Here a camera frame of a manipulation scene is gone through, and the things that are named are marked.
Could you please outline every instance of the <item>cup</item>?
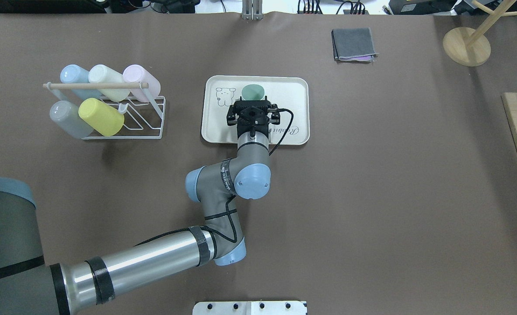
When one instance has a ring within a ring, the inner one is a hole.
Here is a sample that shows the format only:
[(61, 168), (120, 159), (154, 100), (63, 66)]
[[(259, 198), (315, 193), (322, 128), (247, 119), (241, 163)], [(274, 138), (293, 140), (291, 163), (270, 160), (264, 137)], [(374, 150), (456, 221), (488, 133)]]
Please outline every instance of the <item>cup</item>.
[[(161, 91), (161, 84), (159, 84), (159, 81), (139, 64), (127, 66), (127, 68), (122, 72), (122, 79), (125, 82), (148, 82), (148, 89), (152, 99), (155, 99)], [(150, 102), (141, 88), (131, 88), (130, 91), (140, 102)]]
[[(77, 64), (69, 64), (60, 72), (60, 82), (62, 83), (89, 83), (89, 72)], [(88, 98), (98, 98), (101, 92), (98, 90), (72, 90), (75, 95), (83, 100)]]
[(69, 101), (55, 102), (50, 108), (50, 119), (76, 139), (93, 132), (93, 128), (78, 115), (78, 106)]
[(264, 88), (258, 84), (246, 85), (241, 90), (241, 96), (246, 101), (261, 100), (264, 97)]
[[(89, 83), (124, 83), (122, 74), (104, 64), (97, 64), (91, 68), (91, 70), (89, 70), (88, 80)], [(113, 102), (120, 102), (130, 94), (128, 88), (100, 88), (99, 91)]]
[(117, 134), (124, 124), (124, 115), (96, 98), (88, 98), (78, 110), (80, 118), (105, 137)]

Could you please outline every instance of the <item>pink cup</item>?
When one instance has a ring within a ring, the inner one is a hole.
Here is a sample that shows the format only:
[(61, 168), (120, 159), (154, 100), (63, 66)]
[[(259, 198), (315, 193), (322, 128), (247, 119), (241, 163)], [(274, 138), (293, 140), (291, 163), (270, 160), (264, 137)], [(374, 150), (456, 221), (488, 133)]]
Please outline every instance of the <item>pink cup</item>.
[[(159, 81), (139, 64), (127, 66), (127, 68), (122, 73), (122, 79), (125, 82), (148, 82), (150, 95), (154, 99), (161, 91), (161, 84), (159, 84)], [(130, 91), (132, 92), (132, 95), (134, 95), (134, 97), (140, 102), (150, 102), (141, 88), (131, 88)]]

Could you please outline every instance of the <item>gray cup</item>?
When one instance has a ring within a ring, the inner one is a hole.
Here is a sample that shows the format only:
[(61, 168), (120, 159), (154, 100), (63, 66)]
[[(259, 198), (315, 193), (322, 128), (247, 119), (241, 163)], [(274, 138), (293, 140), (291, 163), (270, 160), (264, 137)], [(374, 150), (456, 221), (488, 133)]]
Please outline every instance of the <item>gray cup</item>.
[(78, 106), (69, 101), (58, 101), (50, 108), (50, 119), (76, 139), (88, 136), (93, 127), (78, 115)]

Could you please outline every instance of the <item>cup rack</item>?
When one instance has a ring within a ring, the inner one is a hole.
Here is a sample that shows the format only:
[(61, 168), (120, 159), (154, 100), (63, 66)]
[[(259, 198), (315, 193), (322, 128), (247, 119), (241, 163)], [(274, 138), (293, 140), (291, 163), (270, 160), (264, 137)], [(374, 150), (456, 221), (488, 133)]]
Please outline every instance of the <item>cup rack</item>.
[(43, 84), (59, 100), (67, 100), (61, 90), (95, 90), (100, 88), (140, 88), (150, 102), (142, 102), (134, 96), (128, 96), (123, 101), (113, 102), (107, 97), (100, 97), (99, 100), (107, 105), (116, 108), (119, 113), (125, 115), (125, 122), (121, 130), (111, 137), (105, 137), (97, 131), (93, 131), (83, 140), (95, 139), (161, 139), (163, 136), (163, 123), (165, 121), (165, 97), (153, 98), (149, 92), (148, 82), (133, 83), (51, 83)]

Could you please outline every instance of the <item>gray cloth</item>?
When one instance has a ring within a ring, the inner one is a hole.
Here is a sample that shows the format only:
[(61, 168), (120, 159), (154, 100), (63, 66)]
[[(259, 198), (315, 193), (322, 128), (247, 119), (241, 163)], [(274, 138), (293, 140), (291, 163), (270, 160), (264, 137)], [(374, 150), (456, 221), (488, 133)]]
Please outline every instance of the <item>gray cloth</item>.
[(334, 59), (340, 61), (372, 61), (377, 54), (370, 28), (335, 28), (332, 48)]

